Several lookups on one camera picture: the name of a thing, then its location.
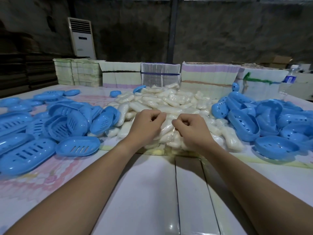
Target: right hand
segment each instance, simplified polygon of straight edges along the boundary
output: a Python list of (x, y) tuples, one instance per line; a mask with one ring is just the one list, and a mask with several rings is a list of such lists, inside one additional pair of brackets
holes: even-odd
[(183, 137), (187, 147), (200, 150), (204, 146), (217, 145), (204, 121), (198, 114), (180, 114), (172, 125)]

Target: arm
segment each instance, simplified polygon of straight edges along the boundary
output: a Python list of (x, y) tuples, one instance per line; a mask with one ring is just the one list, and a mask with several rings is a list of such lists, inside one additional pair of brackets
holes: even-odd
[(161, 131), (166, 114), (143, 110), (127, 137), (34, 207), (6, 235), (90, 234), (129, 159)]
[(313, 234), (313, 207), (222, 149), (201, 116), (181, 114), (172, 123), (217, 170), (259, 234)]

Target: table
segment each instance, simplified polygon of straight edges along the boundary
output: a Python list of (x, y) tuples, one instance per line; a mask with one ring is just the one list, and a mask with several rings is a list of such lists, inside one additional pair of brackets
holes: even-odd
[[(57, 85), (17, 95), (32, 98), (46, 90), (80, 89), (71, 97), (92, 105), (112, 101), (113, 89)], [(313, 104), (287, 96), (305, 110)], [(45, 110), (39, 106), (31, 114)], [(313, 205), (313, 154), (298, 155), (282, 165), (252, 154), (234, 154), (243, 162)], [(84, 158), (53, 156), (40, 167), (16, 179), (0, 181), (0, 234), (45, 197), (107, 151)], [(135, 154), (123, 171), (93, 234), (255, 234), (242, 208), (206, 160)]]

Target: floor-standing air conditioner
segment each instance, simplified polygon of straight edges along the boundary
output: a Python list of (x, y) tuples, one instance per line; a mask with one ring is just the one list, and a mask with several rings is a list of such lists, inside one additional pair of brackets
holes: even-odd
[(96, 59), (91, 22), (68, 17), (68, 26), (74, 54), (78, 57)]

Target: stack of paper packaging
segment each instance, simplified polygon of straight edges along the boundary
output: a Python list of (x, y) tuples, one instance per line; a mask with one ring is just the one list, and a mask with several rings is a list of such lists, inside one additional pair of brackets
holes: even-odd
[(220, 99), (232, 91), (240, 65), (224, 63), (182, 63), (181, 89)]
[(236, 80), (240, 86), (239, 92), (261, 101), (279, 99), (279, 87), (288, 71), (265, 67), (240, 67)]
[(141, 63), (142, 85), (156, 85), (163, 87), (172, 83), (179, 83), (180, 64)]
[(73, 59), (72, 73), (75, 85), (102, 86), (102, 71), (99, 63), (105, 60)]
[(74, 86), (72, 59), (53, 59), (59, 84)]
[(134, 89), (141, 85), (141, 63), (100, 62), (103, 87)]

